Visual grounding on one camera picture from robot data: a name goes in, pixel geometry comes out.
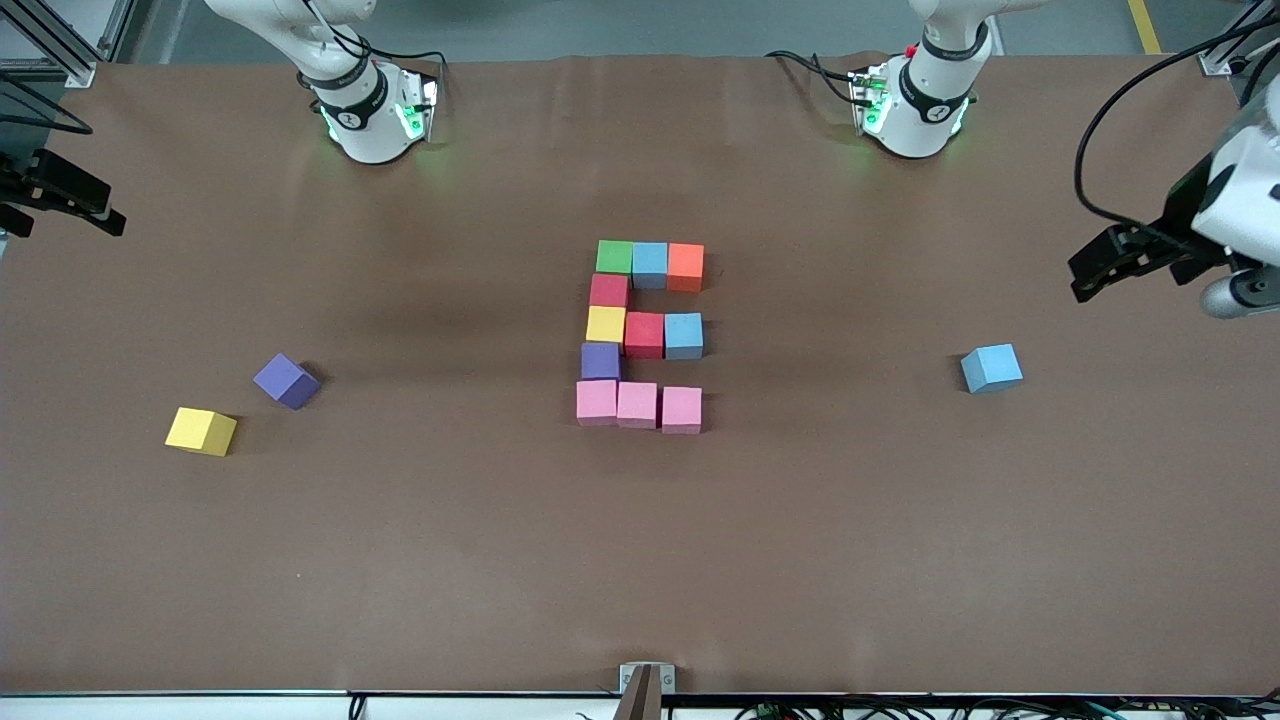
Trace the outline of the aluminium frame profile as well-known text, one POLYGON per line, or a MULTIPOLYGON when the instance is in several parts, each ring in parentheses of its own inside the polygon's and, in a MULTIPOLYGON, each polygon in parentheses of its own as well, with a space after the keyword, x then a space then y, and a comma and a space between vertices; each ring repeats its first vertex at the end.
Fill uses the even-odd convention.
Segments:
POLYGON ((138 0, 0 0, 0 70, 88 88, 113 61, 138 0))
MULTIPOLYGON (((1266 19, 1277 6, 1277 0, 1236 0, 1236 3, 1240 6, 1222 32, 1235 31, 1266 19)), ((1197 58, 1206 76, 1238 76, 1276 42, 1277 40, 1262 44, 1249 40, 1248 35, 1240 35, 1206 49, 1197 58)))

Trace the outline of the pink foam cube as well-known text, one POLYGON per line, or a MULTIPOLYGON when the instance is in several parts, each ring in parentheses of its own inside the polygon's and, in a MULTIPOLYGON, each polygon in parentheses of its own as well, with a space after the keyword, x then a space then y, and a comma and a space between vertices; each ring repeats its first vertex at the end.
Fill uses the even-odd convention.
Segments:
POLYGON ((696 436, 703 429, 704 393, 698 387, 667 386, 660 397, 660 432, 696 436))
POLYGON ((617 425, 654 430, 659 420, 658 400, 659 386, 657 383, 621 380, 617 384, 617 425))
POLYGON ((618 380, 579 380, 575 387, 575 418, 581 427, 617 424, 618 380))

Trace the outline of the orange foam cube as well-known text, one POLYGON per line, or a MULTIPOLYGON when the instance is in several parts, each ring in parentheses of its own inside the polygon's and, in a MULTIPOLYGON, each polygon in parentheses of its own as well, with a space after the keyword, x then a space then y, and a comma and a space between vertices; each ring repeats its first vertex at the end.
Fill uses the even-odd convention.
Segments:
POLYGON ((701 292, 705 247, 700 243, 668 243, 667 249, 666 288, 671 292, 701 292))

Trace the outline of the grey metal bracket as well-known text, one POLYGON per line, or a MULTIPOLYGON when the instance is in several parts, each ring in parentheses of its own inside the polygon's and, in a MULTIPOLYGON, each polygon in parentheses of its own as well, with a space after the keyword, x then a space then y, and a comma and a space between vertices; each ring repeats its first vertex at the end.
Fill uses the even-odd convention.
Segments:
POLYGON ((653 667, 652 679, 654 683, 660 685, 662 694, 676 694, 678 692, 677 685, 677 667, 675 664, 660 662, 654 660, 641 660, 622 664, 618 667, 618 693, 623 694, 627 689, 628 683, 637 671, 643 667, 653 667))

